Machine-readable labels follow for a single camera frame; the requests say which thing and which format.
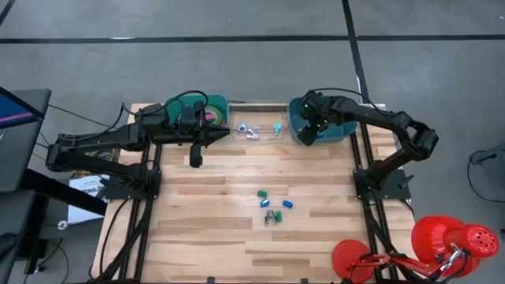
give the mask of green tape roll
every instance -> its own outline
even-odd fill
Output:
[[[215,106],[206,106],[205,107],[205,114],[214,114],[215,115],[215,120],[212,122],[214,125],[220,125],[221,120],[223,119],[223,115],[221,114],[221,111],[217,109]]]

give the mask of red lamp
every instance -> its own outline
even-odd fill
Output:
[[[376,267],[387,263],[407,267],[427,277],[455,274],[462,277],[477,269],[481,259],[495,255],[499,241],[485,226],[467,225],[450,216],[433,215],[420,219],[414,226],[412,247],[419,260],[392,253],[372,255],[365,244],[346,240],[335,246],[331,258],[337,275],[356,283],[369,280]]]

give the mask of white paper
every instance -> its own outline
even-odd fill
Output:
[[[102,178],[108,179],[109,176],[103,174],[102,176],[81,177],[70,180],[69,185],[71,188],[86,192],[90,196],[96,196],[96,194],[98,194],[100,189],[103,187],[103,185],[100,183],[100,180],[102,180]],[[101,218],[103,218],[103,216],[96,213],[91,213],[90,211],[86,211],[74,206],[69,206],[69,217],[67,221],[70,225]]]

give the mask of wooden table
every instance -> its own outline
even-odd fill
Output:
[[[135,104],[133,110],[144,106]],[[250,125],[270,127],[278,119],[271,113],[236,115]],[[376,159],[395,151],[390,131],[373,126],[368,131]],[[259,141],[243,140],[240,135],[232,131],[204,149],[200,169],[189,166],[189,145],[163,146],[163,183],[152,210],[142,282],[205,282],[209,276],[216,282],[299,282],[300,278],[339,282],[331,268],[335,245],[346,239],[368,245],[352,178],[350,139],[306,147],[296,145],[288,131]],[[362,147],[359,128],[357,136]],[[121,163],[139,161],[140,153],[122,152],[120,157]],[[260,208],[258,190],[268,192],[270,207]],[[283,200],[294,207],[282,207]],[[120,203],[108,205],[94,276],[105,233]],[[104,266],[124,243],[131,203],[122,208],[114,224]],[[393,244],[415,257],[410,244],[411,212],[396,200],[385,200],[384,206]],[[282,222],[265,225],[268,209],[281,211]],[[136,257],[134,248],[130,277]]]

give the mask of computer screen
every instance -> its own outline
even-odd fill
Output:
[[[0,87],[0,129],[43,119],[43,114]]]

